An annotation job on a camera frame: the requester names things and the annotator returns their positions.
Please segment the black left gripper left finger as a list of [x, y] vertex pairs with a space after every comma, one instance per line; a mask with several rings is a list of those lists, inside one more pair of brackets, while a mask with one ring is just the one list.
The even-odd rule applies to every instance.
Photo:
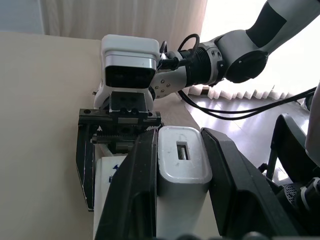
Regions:
[[154, 240], [158, 130], [141, 134], [112, 177], [96, 240]]

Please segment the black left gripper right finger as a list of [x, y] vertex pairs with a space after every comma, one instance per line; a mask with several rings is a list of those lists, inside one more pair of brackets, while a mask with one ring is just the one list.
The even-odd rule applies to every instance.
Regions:
[[281, 205], [264, 175], [224, 133], [202, 128], [212, 180], [209, 194], [218, 232], [241, 238], [305, 236], [307, 232]]

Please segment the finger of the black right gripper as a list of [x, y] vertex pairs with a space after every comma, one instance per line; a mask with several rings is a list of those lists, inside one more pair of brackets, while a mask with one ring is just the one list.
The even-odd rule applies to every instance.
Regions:
[[75, 162], [89, 212], [93, 212], [95, 206], [95, 145], [92, 143], [95, 131], [91, 125], [78, 124]]

